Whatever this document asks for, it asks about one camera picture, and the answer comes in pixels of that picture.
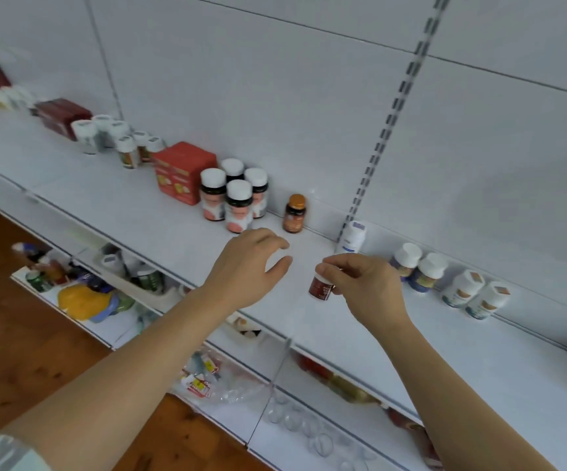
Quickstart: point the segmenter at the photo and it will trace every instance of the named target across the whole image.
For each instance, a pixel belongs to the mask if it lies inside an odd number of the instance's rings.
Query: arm
[[[555,471],[425,340],[408,317],[394,268],[358,254],[323,261],[316,271],[390,358],[447,471]]]
[[[268,229],[225,246],[205,284],[139,337],[7,425],[54,471],[110,470],[153,413],[195,349],[237,309],[269,292],[288,271],[288,242]]]

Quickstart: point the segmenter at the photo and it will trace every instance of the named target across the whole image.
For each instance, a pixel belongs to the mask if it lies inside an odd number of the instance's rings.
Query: person's right hand
[[[323,259],[316,272],[334,283],[353,316],[373,335],[407,323],[399,273],[385,259],[337,254]]]

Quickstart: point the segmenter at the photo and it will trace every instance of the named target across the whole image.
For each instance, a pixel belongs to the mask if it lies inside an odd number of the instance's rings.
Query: yellow object
[[[107,309],[111,294],[94,292],[85,285],[73,285],[60,290],[59,309],[72,319],[87,320]]]

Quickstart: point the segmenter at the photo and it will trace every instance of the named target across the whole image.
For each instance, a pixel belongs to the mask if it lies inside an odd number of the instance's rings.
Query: brown bottle with orange cap
[[[305,218],[305,197],[295,193],[290,196],[285,207],[284,230],[288,233],[298,233],[303,229],[303,218]]]

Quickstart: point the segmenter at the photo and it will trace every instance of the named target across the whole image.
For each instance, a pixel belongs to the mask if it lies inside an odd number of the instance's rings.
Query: finger
[[[277,236],[273,230],[269,230],[268,228],[257,228],[256,230],[247,230],[245,237],[259,243],[263,241],[265,238],[269,236]]]
[[[268,253],[268,257],[278,249],[288,249],[290,243],[280,236],[269,236],[260,241],[260,248]]]
[[[330,281],[335,287],[338,288],[340,292],[346,291],[347,288],[351,285],[354,279],[342,272],[340,269],[335,267],[333,264],[327,264],[325,262],[321,262],[319,265],[316,266],[315,271],[324,277],[326,280]]]
[[[266,271],[266,277],[270,283],[270,288],[274,288],[275,285],[281,281],[281,278],[285,276],[292,264],[292,256],[284,256],[275,265]]]
[[[332,264],[339,269],[345,269],[351,272],[362,273],[371,266],[373,258],[363,254],[343,253],[328,256],[323,259],[324,263]]]

